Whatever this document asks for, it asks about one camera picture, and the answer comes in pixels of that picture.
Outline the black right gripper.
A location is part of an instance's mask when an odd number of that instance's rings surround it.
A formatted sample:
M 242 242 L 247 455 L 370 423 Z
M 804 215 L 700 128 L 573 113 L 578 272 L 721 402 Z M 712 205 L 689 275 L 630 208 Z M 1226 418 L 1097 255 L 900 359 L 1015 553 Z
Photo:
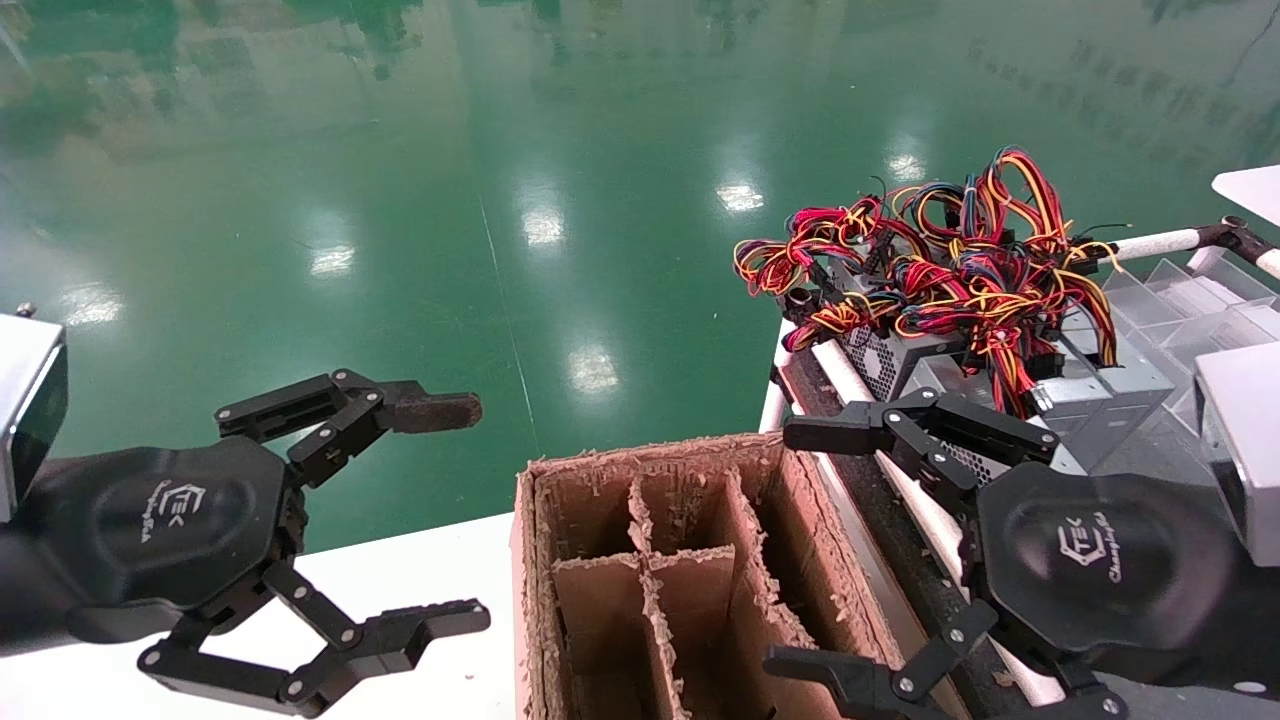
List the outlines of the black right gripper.
M 928 697 L 991 630 L 1038 673 L 1080 664 L 1148 685 L 1277 689 L 1277 569 L 1254 564 L 1210 487 L 1055 471 L 1034 462 L 1052 461 L 1056 433 L 933 388 L 852 401 L 833 416 L 791 416 L 783 443 L 886 454 L 928 491 L 982 486 L 965 533 L 965 583 L 986 603 L 964 609 L 904 669 L 767 650 L 767 674 L 823 685 L 841 717 L 947 719 Z M 987 483 L 956 448 L 1012 469 Z M 1064 700 L 1001 717 L 1129 717 L 1088 669 L 1068 666 L 1064 678 Z

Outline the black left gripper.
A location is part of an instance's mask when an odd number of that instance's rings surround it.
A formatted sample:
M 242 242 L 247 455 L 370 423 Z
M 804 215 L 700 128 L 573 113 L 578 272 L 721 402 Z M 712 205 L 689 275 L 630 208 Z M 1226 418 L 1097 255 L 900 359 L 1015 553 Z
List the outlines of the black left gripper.
M 320 717 L 358 683 L 411 673 L 431 642 L 484 632 L 492 616 L 456 600 L 357 623 L 289 562 L 303 547 L 297 489 L 324 484 L 385 433 L 481 419 L 474 392 L 337 370 L 216 410 L 221 438 L 248 439 L 56 460 L 3 524 L 3 648 L 123 644 L 172 629 L 138 657 L 160 685 Z M 261 446 L 297 432 L 287 464 Z M 201 650 L 270 600 L 323 639 L 308 662 L 285 670 Z

